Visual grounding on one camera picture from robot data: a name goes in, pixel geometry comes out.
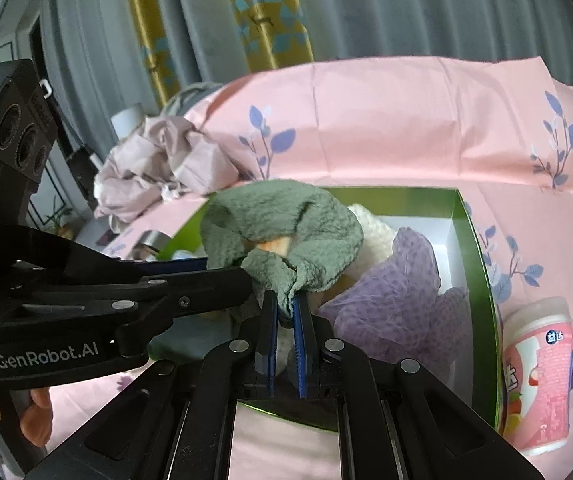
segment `pink plastic bottle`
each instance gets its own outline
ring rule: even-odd
[[[522,307],[504,325],[508,409],[504,438],[524,456],[562,447],[569,436],[573,325],[564,298]]]

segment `purple cloth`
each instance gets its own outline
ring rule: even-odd
[[[451,288],[438,296],[441,283],[431,243],[402,228],[393,256],[317,314],[330,320],[335,336],[369,357],[390,363],[413,357],[445,381],[471,321],[466,290]]]

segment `leaf pattern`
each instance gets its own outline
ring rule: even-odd
[[[569,175],[564,173],[564,170],[573,150],[573,123],[568,124],[559,99],[549,92],[545,92],[545,96],[555,114],[552,122],[543,121],[544,128],[549,134],[549,144],[554,152],[554,165],[550,160],[545,161],[545,157],[539,156],[533,145],[529,159],[532,162],[533,174],[546,173],[551,179],[551,187],[556,189],[569,180]]]
[[[473,220],[473,209],[469,203],[464,203],[466,212]],[[490,239],[497,233],[497,227],[492,225],[488,227],[482,234],[477,231],[477,238],[482,244],[482,260],[487,267],[487,275],[489,276],[489,285],[493,293],[493,299],[497,304],[502,304],[508,301],[513,293],[513,278],[521,275],[524,283],[528,286],[539,287],[540,283],[537,281],[544,274],[544,267],[539,264],[528,265],[521,270],[522,258],[519,256],[519,246],[517,240],[511,235],[506,236],[506,245],[511,251],[511,260],[508,264],[508,272],[502,271],[502,266],[499,262],[493,261],[491,253],[497,248],[496,242],[491,242]]]
[[[251,105],[249,107],[249,123],[253,128],[259,132],[259,136],[255,136],[253,139],[250,137],[238,136],[239,141],[246,146],[253,155],[255,155],[256,163],[258,164],[258,171],[260,172],[260,177],[262,180],[268,180],[271,172],[271,163],[273,162],[273,157],[279,155],[279,153],[287,152],[291,149],[295,142],[297,133],[294,128],[289,128],[283,132],[273,134],[271,127],[266,124],[266,116],[270,113],[271,107],[266,107],[264,112],[262,112],[256,106]],[[263,150],[258,149],[255,146],[254,139],[261,141],[261,146]],[[245,174],[245,176],[251,180],[255,179],[252,174]]]

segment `gray-green cloth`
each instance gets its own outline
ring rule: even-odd
[[[357,256],[364,234],[357,218],[331,193],[294,180],[253,182],[215,194],[201,224],[208,268],[240,266],[275,291],[293,317],[299,290],[330,288]],[[286,258],[253,247],[292,236]]]
[[[202,316],[177,317],[173,326],[151,339],[148,345],[152,359],[169,359],[176,365],[204,359],[210,350],[234,336],[230,316],[208,319]]]

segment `white plush fabric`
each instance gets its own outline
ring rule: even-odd
[[[347,276],[357,281],[367,270],[393,254],[393,240],[397,231],[361,204],[353,204],[348,208],[357,217],[364,232],[364,244],[356,259],[345,270]]]

